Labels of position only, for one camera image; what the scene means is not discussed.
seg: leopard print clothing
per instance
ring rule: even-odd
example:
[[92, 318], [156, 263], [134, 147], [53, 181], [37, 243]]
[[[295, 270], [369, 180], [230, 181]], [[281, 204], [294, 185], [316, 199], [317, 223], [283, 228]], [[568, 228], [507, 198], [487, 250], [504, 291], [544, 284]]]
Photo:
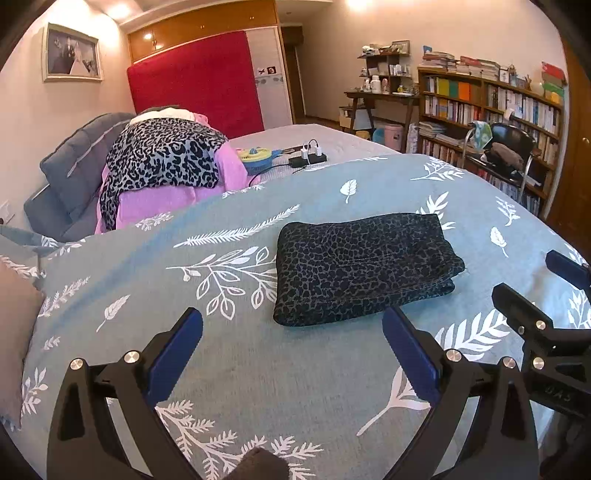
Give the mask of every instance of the leopard print clothing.
[[115, 229], [119, 195], [163, 185], [214, 188], [215, 152], [228, 139], [211, 127], [178, 118], [153, 118], [125, 128], [107, 155], [109, 176], [100, 194], [107, 230]]
[[288, 223], [277, 242], [273, 318], [306, 326], [381, 312], [451, 293], [451, 278], [464, 269], [437, 215]]

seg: power strip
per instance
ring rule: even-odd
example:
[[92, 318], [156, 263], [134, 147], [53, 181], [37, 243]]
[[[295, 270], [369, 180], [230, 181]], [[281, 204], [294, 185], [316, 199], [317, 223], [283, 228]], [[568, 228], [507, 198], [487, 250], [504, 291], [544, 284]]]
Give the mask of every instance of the power strip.
[[302, 168], [302, 167], [306, 167], [308, 165], [313, 165], [315, 163], [322, 163], [325, 161], [328, 161], [328, 158], [326, 158], [326, 153], [323, 153], [322, 155], [316, 155], [315, 153], [308, 153], [307, 160], [304, 160], [301, 156], [295, 157], [295, 158], [290, 158], [289, 159], [289, 166], [291, 168]]

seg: white wardrobe door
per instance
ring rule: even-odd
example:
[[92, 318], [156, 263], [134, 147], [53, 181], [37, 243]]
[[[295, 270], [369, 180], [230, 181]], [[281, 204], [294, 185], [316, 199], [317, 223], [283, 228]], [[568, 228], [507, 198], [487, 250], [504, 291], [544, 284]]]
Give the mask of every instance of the white wardrobe door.
[[277, 27], [246, 31], [265, 130], [291, 125], [291, 108]]

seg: bottle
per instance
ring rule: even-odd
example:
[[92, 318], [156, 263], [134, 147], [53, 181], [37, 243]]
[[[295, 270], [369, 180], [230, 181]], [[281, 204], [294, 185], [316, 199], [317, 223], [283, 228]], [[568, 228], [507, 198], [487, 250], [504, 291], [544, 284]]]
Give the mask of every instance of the bottle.
[[371, 87], [372, 93], [382, 93], [382, 84], [379, 82], [378, 75], [374, 75], [371, 77], [371, 82], [369, 82], [369, 86]]

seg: black chair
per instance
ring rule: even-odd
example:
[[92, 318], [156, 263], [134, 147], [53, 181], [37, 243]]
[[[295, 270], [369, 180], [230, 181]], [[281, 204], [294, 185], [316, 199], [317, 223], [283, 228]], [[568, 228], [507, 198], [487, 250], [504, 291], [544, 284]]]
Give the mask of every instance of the black chair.
[[[474, 135], [476, 128], [472, 128], [464, 140], [462, 151], [462, 161], [460, 167], [463, 168], [466, 158], [466, 147], [468, 140]], [[519, 188], [517, 202], [521, 203], [523, 192], [525, 190], [525, 179], [530, 171], [533, 157], [531, 155], [534, 149], [534, 140], [523, 130], [507, 124], [492, 124], [492, 139], [484, 146], [484, 158], [470, 156], [470, 161], [479, 168], [485, 170], [491, 175], [510, 183]], [[515, 168], [507, 165], [500, 157], [491, 152], [492, 144], [500, 143], [516, 152], [523, 159], [524, 168], [521, 171], [515, 171]]]

